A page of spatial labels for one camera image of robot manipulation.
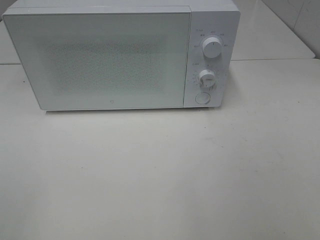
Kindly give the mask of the white timer knob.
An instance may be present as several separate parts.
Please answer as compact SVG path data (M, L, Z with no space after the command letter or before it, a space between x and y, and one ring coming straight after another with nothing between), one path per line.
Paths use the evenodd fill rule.
M199 73L199 85L201 88L210 88L216 82L216 74L214 71L204 69Z

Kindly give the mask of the round door release button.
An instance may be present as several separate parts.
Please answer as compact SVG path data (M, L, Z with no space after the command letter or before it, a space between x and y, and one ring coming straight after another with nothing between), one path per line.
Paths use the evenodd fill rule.
M201 92L196 95L195 101L197 104L205 105L208 104L211 100L211 95L207 92Z

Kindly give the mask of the white microwave oven body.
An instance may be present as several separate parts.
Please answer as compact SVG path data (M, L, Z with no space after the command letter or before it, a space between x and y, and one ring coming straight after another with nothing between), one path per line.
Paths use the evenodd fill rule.
M5 24L4 17L11 15L169 13L190 14L183 105L181 107L129 109L219 107L223 99L241 16L239 9L231 0L18 0L4 12L2 19ZM203 41L209 37L217 37L222 43L221 54L216 58L207 58L203 54ZM216 81L212 87L200 87L199 73L202 70L214 71ZM195 98L199 93L210 94L209 103L196 103Z

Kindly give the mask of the white upper power knob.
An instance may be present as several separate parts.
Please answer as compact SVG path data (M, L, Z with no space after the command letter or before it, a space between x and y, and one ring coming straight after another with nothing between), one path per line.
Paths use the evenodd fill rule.
M209 59L218 57L222 52L222 42L216 36L206 38L202 43L203 55Z

